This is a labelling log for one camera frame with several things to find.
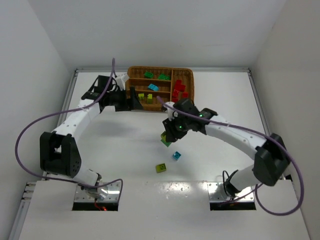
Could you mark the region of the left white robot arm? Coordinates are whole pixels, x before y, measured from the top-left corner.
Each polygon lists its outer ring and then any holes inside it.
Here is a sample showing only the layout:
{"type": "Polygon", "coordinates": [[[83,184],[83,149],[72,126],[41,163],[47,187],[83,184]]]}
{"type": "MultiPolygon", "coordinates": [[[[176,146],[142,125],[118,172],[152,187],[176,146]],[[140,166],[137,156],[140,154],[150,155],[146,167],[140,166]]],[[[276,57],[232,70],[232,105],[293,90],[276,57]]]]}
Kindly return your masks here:
{"type": "Polygon", "coordinates": [[[82,95],[77,110],[53,131],[40,136],[40,168],[43,171],[68,177],[87,193],[99,192],[102,177],[82,163],[77,142],[105,107],[114,107],[117,112],[143,109],[135,88],[126,89],[128,80],[127,74],[115,77],[98,75],[82,95]]]}

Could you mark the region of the small cyan lego brick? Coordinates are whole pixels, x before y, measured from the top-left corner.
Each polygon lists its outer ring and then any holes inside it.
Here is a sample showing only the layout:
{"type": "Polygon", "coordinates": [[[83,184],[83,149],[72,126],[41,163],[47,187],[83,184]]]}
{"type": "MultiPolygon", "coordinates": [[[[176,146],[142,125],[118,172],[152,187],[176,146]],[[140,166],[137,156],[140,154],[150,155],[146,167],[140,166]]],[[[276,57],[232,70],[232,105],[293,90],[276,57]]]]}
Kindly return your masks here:
{"type": "Polygon", "coordinates": [[[180,158],[181,158],[181,154],[176,151],[173,155],[172,155],[172,158],[175,160],[175,161],[178,161],[180,158]]]}

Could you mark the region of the cyan rounded lego brick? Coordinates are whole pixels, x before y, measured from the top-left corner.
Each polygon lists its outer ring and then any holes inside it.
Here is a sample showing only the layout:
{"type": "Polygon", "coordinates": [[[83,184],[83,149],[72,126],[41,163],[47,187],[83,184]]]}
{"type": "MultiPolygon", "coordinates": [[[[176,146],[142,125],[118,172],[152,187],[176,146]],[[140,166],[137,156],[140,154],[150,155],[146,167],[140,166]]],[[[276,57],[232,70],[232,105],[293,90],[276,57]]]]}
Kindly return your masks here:
{"type": "Polygon", "coordinates": [[[154,84],[150,84],[150,85],[148,86],[148,89],[157,92],[157,91],[159,90],[159,87],[156,86],[156,85],[154,85],[154,84]]]}

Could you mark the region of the small lime lego brick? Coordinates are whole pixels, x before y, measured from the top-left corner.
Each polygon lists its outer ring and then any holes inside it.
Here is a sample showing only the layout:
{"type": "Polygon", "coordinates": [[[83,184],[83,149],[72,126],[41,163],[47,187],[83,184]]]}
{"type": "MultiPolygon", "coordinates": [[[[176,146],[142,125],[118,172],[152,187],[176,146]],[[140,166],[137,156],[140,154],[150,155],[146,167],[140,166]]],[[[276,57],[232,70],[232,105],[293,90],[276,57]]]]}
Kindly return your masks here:
{"type": "Polygon", "coordinates": [[[139,99],[140,101],[144,100],[144,99],[145,99],[145,94],[144,94],[144,93],[139,93],[139,94],[138,94],[138,99],[139,99]]]}

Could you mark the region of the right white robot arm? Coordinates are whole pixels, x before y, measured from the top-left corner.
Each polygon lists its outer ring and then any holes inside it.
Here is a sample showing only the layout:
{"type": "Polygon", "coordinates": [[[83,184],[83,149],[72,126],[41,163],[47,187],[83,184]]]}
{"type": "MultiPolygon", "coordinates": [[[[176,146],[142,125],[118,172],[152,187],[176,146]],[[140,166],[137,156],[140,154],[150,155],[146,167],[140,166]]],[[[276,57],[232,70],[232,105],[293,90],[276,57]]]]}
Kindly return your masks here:
{"type": "Polygon", "coordinates": [[[199,132],[237,148],[253,160],[252,165],[236,169],[220,184],[219,194],[226,200],[235,198],[243,189],[257,184],[273,187],[290,164],[283,151],[284,142],[275,133],[264,137],[232,127],[217,112],[209,108],[198,110],[189,98],[165,102],[164,108],[168,115],[162,122],[166,142],[174,143],[188,131],[199,132]]]}

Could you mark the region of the red base lego brick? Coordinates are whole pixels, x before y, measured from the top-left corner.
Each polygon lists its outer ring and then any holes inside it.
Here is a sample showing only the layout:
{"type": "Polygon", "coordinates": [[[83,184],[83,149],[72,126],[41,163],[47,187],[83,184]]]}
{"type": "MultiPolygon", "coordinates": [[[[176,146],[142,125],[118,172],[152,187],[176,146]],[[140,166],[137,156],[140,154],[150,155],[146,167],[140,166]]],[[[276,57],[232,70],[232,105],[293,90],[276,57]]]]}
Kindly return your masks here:
{"type": "Polygon", "coordinates": [[[173,91],[172,91],[172,97],[173,98],[178,98],[179,97],[179,94],[180,94],[180,91],[178,90],[178,89],[173,89],[173,91]]]}

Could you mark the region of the lime green lego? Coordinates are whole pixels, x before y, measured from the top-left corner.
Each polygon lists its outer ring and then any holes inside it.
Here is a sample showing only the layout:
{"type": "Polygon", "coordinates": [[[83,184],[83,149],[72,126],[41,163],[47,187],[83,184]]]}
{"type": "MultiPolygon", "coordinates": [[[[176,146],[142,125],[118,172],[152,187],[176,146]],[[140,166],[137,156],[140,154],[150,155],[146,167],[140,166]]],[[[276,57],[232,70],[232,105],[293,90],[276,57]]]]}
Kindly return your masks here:
{"type": "Polygon", "coordinates": [[[170,141],[167,141],[167,133],[164,131],[161,135],[161,142],[166,146],[169,147],[172,143],[170,141]]]}

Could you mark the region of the dark green lego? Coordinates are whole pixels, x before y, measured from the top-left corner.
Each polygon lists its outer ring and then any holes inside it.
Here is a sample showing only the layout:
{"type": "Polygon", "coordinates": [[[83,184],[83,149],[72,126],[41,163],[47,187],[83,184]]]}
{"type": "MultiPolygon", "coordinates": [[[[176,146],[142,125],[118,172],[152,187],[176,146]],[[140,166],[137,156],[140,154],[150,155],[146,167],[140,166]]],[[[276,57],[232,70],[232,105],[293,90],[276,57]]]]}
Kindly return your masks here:
{"type": "Polygon", "coordinates": [[[157,77],[157,79],[158,79],[158,80],[164,80],[164,81],[170,81],[170,80],[171,80],[171,76],[161,73],[161,74],[157,77]]]}

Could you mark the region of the small red lego brick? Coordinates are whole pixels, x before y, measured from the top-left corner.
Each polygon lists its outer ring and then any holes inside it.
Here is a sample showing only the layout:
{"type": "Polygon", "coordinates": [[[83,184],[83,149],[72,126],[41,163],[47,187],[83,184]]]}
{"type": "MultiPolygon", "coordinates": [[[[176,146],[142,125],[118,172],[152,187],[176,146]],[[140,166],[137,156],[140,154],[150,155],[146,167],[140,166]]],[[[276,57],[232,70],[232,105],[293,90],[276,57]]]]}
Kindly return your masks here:
{"type": "Polygon", "coordinates": [[[177,79],[175,81],[175,84],[174,84],[174,88],[173,88],[175,91],[179,91],[179,92],[184,92],[185,89],[186,89],[186,86],[182,83],[182,80],[181,79],[177,79]]]}

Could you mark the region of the lime lego brick front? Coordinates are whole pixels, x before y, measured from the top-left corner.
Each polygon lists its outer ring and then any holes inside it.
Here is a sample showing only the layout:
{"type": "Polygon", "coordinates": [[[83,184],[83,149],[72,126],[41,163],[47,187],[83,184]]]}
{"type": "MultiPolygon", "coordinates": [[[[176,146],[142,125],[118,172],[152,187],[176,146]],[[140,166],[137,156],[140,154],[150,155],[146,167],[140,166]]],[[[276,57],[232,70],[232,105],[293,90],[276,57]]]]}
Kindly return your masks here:
{"type": "Polygon", "coordinates": [[[155,171],[157,174],[163,173],[167,171],[167,167],[165,163],[161,163],[155,166],[155,171]]]}

